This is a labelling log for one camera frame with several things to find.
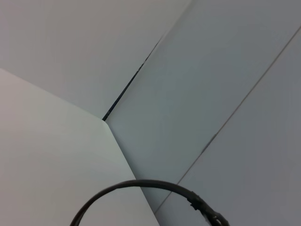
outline ceiling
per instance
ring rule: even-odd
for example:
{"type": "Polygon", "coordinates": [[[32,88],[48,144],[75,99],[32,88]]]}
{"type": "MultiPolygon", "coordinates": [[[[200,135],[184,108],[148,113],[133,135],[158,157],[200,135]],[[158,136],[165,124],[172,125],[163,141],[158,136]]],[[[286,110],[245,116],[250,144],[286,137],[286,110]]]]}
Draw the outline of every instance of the ceiling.
{"type": "Polygon", "coordinates": [[[0,0],[0,68],[103,117],[189,0],[0,0]]]}

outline white wall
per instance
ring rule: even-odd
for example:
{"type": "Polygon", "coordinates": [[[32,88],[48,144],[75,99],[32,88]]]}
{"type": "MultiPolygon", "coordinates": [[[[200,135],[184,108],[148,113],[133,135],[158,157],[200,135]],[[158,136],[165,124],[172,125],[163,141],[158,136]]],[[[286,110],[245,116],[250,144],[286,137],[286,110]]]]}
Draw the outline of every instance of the white wall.
{"type": "MultiPolygon", "coordinates": [[[[300,225],[300,62],[301,32],[180,183],[230,225],[300,225]]],[[[156,216],[161,226],[206,225],[174,194],[156,216]]]]}
{"type": "MultiPolygon", "coordinates": [[[[105,122],[0,70],[0,222],[69,225],[100,190],[133,173],[105,122]]],[[[157,226],[140,188],[97,201],[82,225],[157,226]]]]}
{"type": "MultiPolygon", "coordinates": [[[[193,1],[108,120],[137,178],[179,182],[297,31],[300,7],[193,1]]],[[[168,194],[144,193],[154,211],[168,194]]]]}
{"type": "Polygon", "coordinates": [[[102,118],[189,0],[0,0],[0,68],[102,118]]]}

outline white surface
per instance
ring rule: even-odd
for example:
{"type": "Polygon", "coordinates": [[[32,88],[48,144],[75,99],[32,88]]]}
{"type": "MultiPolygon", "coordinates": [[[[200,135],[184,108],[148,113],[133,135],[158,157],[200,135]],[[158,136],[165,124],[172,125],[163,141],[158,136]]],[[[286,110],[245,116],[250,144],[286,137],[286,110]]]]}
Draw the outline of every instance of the white surface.
{"type": "Polygon", "coordinates": [[[188,0],[0,0],[0,68],[102,118],[188,0]]]}
{"type": "MultiPolygon", "coordinates": [[[[134,179],[105,122],[0,70],[0,222],[69,225],[100,190],[134,179]]],[[[114,191],[83,226],[158,226],[140,188],[114,191]]]]}
{"type": "MultiPolygon", "coordinates": [[[[108,124],[136,178],[177,183],[301,24],[301,1],[195,0],[108,124]]],[[[168,192],[145,192],[155,210],[168,192]]]]}
{"type": "MultiPolygon", "coordinates": [[[[301,32],[221,130],[180,185],[230,225],[300,225],[301,32]]],[[[171,195],[161,226],[196,226],[202,216],[171,195]]]]}

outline cable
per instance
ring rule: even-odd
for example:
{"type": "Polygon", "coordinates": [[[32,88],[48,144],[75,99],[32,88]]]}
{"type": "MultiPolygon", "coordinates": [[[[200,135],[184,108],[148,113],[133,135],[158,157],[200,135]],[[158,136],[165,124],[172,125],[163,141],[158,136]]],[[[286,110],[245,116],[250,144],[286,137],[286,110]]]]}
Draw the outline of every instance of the cable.
{"type": "Polygon", "coordinates": [[[129,180],[100,191],[99,193],[94,195],[89,201],[87,201],[86,204],[78,211],[70,226],[79,226],[80,221],[83,218],[85,212],[97,199],[101,198],[107,193],[124,187],[152,187],[177,193],[185,197],[191,203],[191,206],[195,210],[199,210],[202,213],[202,215],[209,221],[211,226],[230,226],[228,221],[220,213],[215,212],[203,199],[201,199],[194,192],[191,192],[188,189],[179,185],[159,180],[129,180]]]}

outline white panel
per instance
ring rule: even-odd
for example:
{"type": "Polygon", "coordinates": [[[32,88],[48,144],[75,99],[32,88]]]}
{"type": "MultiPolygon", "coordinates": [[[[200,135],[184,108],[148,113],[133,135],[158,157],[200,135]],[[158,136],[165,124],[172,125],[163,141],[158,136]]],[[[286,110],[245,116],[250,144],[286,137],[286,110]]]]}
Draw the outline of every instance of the white panel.
{"type": "MultiPolygon", "coordinates": [[[[300,225],[300,62],[301,32],[180,183],[230,225],[300,225]]],[[[156,216],[161,226],[205,225],[174,194],[156,216]]]]}
{"type": "MultiPolygon", "coordinates": [[[[300,7],[194,1],[108,121],[137,178],[180,180],[296,32],[300,7]]],[[[145,195],[155,210],[167,193],[145,195]]]]}
{"type": "Polygon", "coordinates": [[[103,117],[189,0],[0,0],[0,67],[103,117]]]}
{"type": "MultiPolygon", "coordinates": [[[[105,122],[0,70],[0,222],[69,225],[100,190],[133,173],[105,122]]],[[[114,191],[82,225],[158,226],[140,188],[114,191]]]]}

